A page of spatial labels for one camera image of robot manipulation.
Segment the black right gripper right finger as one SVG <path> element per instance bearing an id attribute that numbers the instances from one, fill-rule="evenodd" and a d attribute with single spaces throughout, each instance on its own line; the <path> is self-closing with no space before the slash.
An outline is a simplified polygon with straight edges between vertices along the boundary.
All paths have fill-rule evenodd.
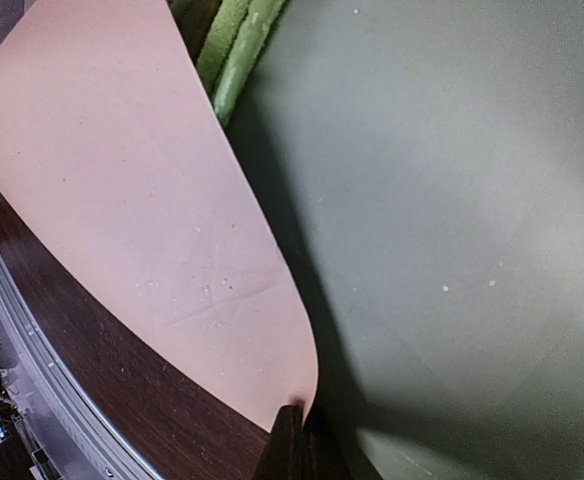
<path id="1" fill-rule="evenodd" d="M 368 460 L 347 456 L 328 416 L 314 406 L 303 426 L 303 478 L 315 480 L 381 479 Z"/>

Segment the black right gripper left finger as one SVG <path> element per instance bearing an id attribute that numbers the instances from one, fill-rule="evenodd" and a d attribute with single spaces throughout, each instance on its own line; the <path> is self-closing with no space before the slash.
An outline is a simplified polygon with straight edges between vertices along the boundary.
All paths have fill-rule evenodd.
<path id="1" fill-rule="evenodd" d="M 279 409 L 253 480 L 303 478 L 302 413 L 299 405 L 285 405 Z"/>

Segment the green wrapping paper sheet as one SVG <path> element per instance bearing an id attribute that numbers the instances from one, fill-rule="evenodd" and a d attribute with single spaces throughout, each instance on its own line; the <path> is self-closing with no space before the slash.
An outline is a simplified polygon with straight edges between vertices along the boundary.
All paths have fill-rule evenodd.
<path id="1" fill-rule="evenodd" d="M 291 1 L 228 136 L 357 479 L 584 479 L 584 1 Z"/>

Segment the yellow fake flower stem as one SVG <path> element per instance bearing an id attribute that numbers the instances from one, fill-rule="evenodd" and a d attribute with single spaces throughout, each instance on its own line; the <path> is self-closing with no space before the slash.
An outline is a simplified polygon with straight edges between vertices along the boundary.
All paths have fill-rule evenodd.
<path id="1" fill-rule="evenodd" d="M 196 69 L 219 122 L 228 124 L 284 0 L 226 0 L 214 16 Z"/>

